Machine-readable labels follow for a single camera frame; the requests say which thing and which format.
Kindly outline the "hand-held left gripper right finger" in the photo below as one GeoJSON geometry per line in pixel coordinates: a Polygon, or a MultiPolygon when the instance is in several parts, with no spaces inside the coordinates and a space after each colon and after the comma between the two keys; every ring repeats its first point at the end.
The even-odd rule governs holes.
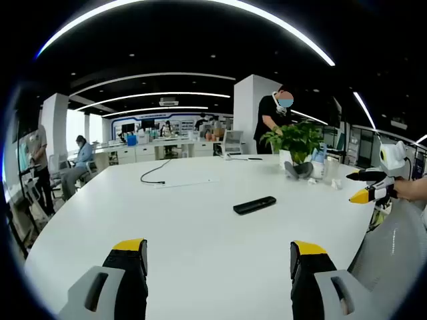
{"type": "Polygon", "coordinates": [[[290,243],[290,279],[294,319],[384,318],[370,292],[316,244],[290,243]]]}

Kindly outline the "person's right hand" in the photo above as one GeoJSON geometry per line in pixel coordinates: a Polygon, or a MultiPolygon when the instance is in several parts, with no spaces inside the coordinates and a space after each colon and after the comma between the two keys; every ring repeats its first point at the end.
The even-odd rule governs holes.
{"type": "Polygon", "coordinates": [[[405,179],[395,180],[394,191],[399,199],[405,199],[408,201],[414,201],[416,199],[416,191],[413,181],[405,179]]]}

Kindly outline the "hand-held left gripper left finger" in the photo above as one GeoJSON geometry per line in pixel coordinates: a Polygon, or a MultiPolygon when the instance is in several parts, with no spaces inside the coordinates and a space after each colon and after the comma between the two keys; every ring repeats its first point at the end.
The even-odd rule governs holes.
{"type": "Polygon", "coordinates": [[[58,318],[145,319],[147,297],[147,240],[130,239],[69,288],[58,318]]]}

